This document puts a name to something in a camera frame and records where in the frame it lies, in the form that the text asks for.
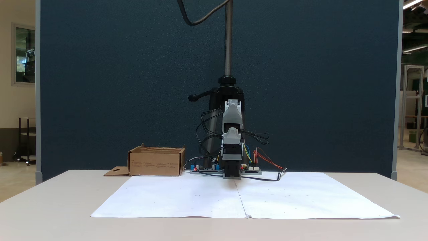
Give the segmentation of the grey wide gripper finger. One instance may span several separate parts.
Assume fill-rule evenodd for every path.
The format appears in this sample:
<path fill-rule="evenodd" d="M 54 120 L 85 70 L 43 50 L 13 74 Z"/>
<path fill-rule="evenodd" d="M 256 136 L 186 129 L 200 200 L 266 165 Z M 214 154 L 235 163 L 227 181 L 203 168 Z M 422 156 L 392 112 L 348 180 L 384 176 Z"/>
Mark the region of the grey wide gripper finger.
<path fill-rule="evenodd" d="M 229 99 L 225 102 L 223 124 L 243 124 L 241 101 Z"/>

